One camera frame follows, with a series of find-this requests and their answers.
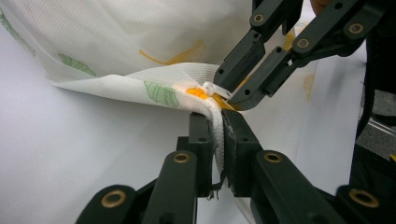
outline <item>hand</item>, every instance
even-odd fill
[[[329,5],[330,0],[311,0],[311,6],[314,9],[315,14],[319,14],[320,11]]]

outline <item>gray floor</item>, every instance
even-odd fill
[[[396,116],[396,95],[375,91],[373,112],[380,115]],[[396,155],[396,137],[381,132],[370,125],[366,126],[358,138],[357,144],[370,149],[387,160],[389,159],[389,154]]]

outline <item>green leaf print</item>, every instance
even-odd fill
[[[174,89],[150,81],[145,81],[145,87],[148,91],[148,97],[155,103],[173,108],[178,107],[179,102]]]
[[[69,56],[66,56],[64,54],[58,54],[58,55],[59,55],[59,57],[61,57],[62,63],[66,64],[70,67],[74,67],[81,72],[85,72],[87,74],[90,74],[91,76],[96,77],[96,74],[91,70],[91,68],[87,64],[82,63],[82,62],[80,62],[74,58],[71,58]]]
[[[30,46],[23,38],[15,31],[12,27],[11,23],[7,20],[6,16],[3,13],[3,10],[0,8],[0,23],[6,28],[6,30],[14,37],[14,39],[23,46],[29,53],[35,57],[35,50]]]

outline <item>leaf print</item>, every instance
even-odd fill
[[[82,62],[80,62],[74,58],[71,58],[69,56],[66,56],[64,54],[58,54],[58,55],[59,55],[59,57],[61,57],[62,63],[66,64],[70,67],[74,67],[81,72],[85,72],[87,74],[90,74],[91,76],[96,77],[96,74],[91,70],[91,68],[87,64],[82,63]]]
[[[152,101],[173,108],[178,107],[179,102],[176,98],[176,93],[174,89],[150,81],[144,82],[146,90],[148,91],[148,97]]]
[[[187,49],[181,53],[179,53],[177,56],[173,57],[171,60],[167,62],[163,62],[160,60],[157,60],[151,56],[149,56],[145,51],[142,49],[139,50],[139,53],[146,58],[154,61],[155,63],[160,63],[163,65],[171,65],[174,63],[197,63],[201,60],[202,56],[206,52],[206,46],[204,44],[203,40],[197,40],[195,41],[194,46],[192,46],[190,49]]]
[[[32,46],[30,46],[26,41],[23,40],[23,38],[15,31],[15,29],[12,27],[11,23],[6,18],[6,15],[4,15],[3,10],[0,8],[0,23],[6,28],[6,30],[14,37],[14,39],[21,45],[23,46],[29,53],[35,57],[35,50],[33,49]]]

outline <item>brass screw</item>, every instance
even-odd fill
[[[299,41],[297,41],[297,46],[300,49],[305,49],[309,46],[309,40],[307,39],[300,39]]]
[[[257,14],[254,19],[255,22],[262,22],[264,21],[264,16],[262,14]]]
[[[348,31],[354,35],[358,35],[363,31],[363,25],[360,23],[353,23],[349,26]]]
[[[377,208],[379,200],[371,193],[362,189],[351,189],[348,193],[349,197],[360,205]]]
[[[113,200],[111,199],[112,196],[118,196],[117,200]],[[109,193],[107,193],[103,198],[102,198],[102,206],[106,207],[106,208],[113,208],[113,207],[117,207],[120,204],[122,204],[123,202],[125,202],[126,199],[126,194],[124,191],[120,190],[120,189],[115,189],[113,191],[110,191]]]
[[[270,162],[281,162],[282,161],[282,157],[279,154],[276,154],[274,152],[265,153],[264,158]]]
[[[190,156],[186,153],[178,153],[174,156],[174,161],[178,163],[184,163],[190,160]]]

